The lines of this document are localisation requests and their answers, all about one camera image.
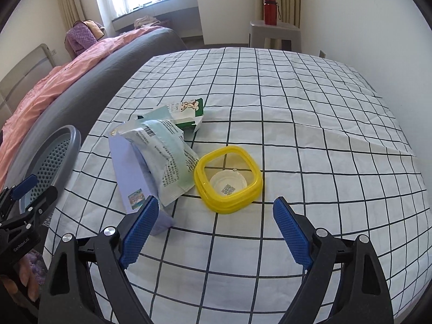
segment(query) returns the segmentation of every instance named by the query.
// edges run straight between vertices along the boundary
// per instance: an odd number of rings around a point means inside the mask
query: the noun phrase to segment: yellow container
[[[263,189],[258,165],[238,146],[226,146],[203,156],[195,168],[194,180],[204,203],[223,214],[246,207]]]

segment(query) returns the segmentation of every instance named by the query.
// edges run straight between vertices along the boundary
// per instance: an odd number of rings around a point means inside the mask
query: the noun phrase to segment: human hand
[[[27,259],[27,256],[24,256],[18,262],[19,264],[19,279],[21,283],[28,288],[27,295],[29,299],[33,302],[36,301],[39,297],[39,284],[36,281],[35,275],[30,269],[30,262]],[[14,295],[18,292],[18,287],[16,284],[6,276],[0,276],[1,281],[3,282],[4,287],[11,295],[11,297],[16,302]]]

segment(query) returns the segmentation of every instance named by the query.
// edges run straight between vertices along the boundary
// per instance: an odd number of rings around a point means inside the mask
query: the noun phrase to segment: purple fabric
[[[36,281],[39,285],[43,285],[47,276],[47,267],[42,255],[35,250],[31,250],[27,253],[27,258],[30,261],[30,269],[35,275]]]
[[[97,42],[90,29],[83,22],[75,23],[66,33],[66,37],[77,55],[82,54]]]

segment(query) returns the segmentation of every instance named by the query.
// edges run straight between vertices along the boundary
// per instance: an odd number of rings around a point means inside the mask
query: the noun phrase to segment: perforated basket
[[[39,182],[19,201],[21,213],[51,185],[57,188],[60,197],[72,172],[80,146],[81,135],[74,126],[60,128],[43,143],[25,174],[26,177],[36,175]],[[52,210],[53,207],[42,218],[48,218]]]

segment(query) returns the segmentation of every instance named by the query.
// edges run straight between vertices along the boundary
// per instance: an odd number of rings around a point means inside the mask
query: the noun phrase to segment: red water bottle
[[[267,25],[277,25],[276,0],[264,0],[264,21]]]

